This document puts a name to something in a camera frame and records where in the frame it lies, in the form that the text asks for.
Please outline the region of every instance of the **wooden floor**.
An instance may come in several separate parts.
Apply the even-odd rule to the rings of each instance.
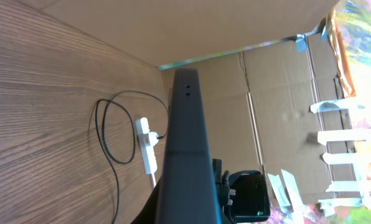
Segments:
[[[15,1],[0,1],[0,223],[111,223],[114,175],[88,126],[97,99],[142,90],[166,100],[159,70]],[[133,118],[163,133],[156,100],[118,99]],[[131,155],[128,117],[112,107],[107,139]],[[156,149],[160,176],[164,141]],[[120,177],[117,223],[130,223],[152,191],[139,148],[115,165]]]

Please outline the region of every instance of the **white power strip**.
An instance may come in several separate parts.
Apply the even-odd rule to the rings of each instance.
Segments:
[[[156,180],[154,173],[157,170],[157,164],[154,146],[158,143],[158,134],[154,131],[149,131],[147,118],[136,120],[136,130],[144,168],[146,169],[146,173],[151,175],[152,184],[155,187]]]

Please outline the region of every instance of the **cardboard box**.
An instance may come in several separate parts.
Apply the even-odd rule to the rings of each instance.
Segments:
[[[322,129],[342,129],[338,111],[312,114],[318,100],[337,99],[336,60],[321,35],[308,37],[309,50],[294,41],[213,58],[185,67],[199,70],[212,157],[231,172],[284,169],[298,183],[303,203],[346,197],[326,193],[331,180],[354,180],[351,166],[329,167],[321,155],[346,153],[344,142],[324,147],[309,140]],[[163,71],[166,90],[174,70]],[[271,203],[277,205],[268,182]]]
[[[338,0],[18,0],[151,65],[310,32]]]

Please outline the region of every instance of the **black cable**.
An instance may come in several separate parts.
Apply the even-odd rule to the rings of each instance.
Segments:
[[[115,210],[115,214],[114,214],[114,217],[113,217],[113,221],[112,221],[112,224],[115,223],[116,221],[116,217],[118,216],[118,210],[119,210],[119,200],[120,200],[120,188],[119,188],[119,178],[118,178],[118,174],[116,173],[115,171],[115,167],[114,165],[112,164],[110,158],[112,160],[114,160],[115,162],[119,163],[119,164],[128,164],[130,163],[133,159],[134,159],[134,155],[136,153],[136,133],[134,131],[134,124],[133,124],[133,119],[131,118],[130,116],[130,113],[128,110],[126,110],[126,108],[122,105],[120,105],[119,103],[113,101],[114,98],[116,98],[117,96],[119,96],[120,94],[122,93],[139,93],[139,94],[142,94],[142,95],[147,95],[147,96],[150,96],[150,97],[153,97],[155,98],[156,100],[158,100],[159,102],[162,103],[162,105],[165,107],[166,109],[166,112],[168,113],[169,115],[169,111],[166,107],[166,105],[156,96],[153,96],[149,93],[144,93],[144,92],[141,92],[141,91],[137,91],[137,90],[125,90],[125,91],[121,91],[121,92],[118,92],[118,93],[115,93],[110,100],[107,100],[107,99],[99,99],[97,102],[96,102],[96,109],[95,109],[95,126],[96,126],[96,133],[97,133],[97,137],[98,137],[98,142],[100,143],[100,146],[101,146],[101,149],[103,150],[104,152],[104,155],[106,157],[106,160],[108,160],[108,163],[110,164],[111,168],[112,168],[112,171],[115,175],[115,180],[116,180],[116,189],[117,189],[117,194],[118,194],[118,198],[117,198],[117,201],[116,201],[116,210]],[[102,102],[102,101],[105,101],[106,102],[106,106],[105,106],[105,109],[104,109],[104,115],[103,115],[103,124],[102,124],[102,127],[101,127],[101,133],[102,133],[102,136],[100,136],[100,131],[98,130],[98,106],[99,104]],[[126,162],[122,162],[122,161],[119,161],[117,160],[110,152],[110,150],[108,149],[108,146],[106,144],[106,139],[105,139],[105,120],[106,120],[106,112],[108,111],[108,107],[109,105],[113,103],[114,105],[120,107],[129,117],[130,119],[130,123],[131,123],[131,128],[132,128],[132,132],[133,132],[133,152],[132,152],[132,156],[130,157],[130,159]],[[167,130],[165,132],[165,134],[163,136],[160,136],[158,137],[158,139],[162,139],[166,136],[167,134]]]

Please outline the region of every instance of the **white cord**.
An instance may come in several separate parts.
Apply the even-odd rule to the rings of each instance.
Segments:
[[[153,184],[153,187],[155,188],[156,186],[155,174],[150,174],[150,176],[151,176],[151,183]]]

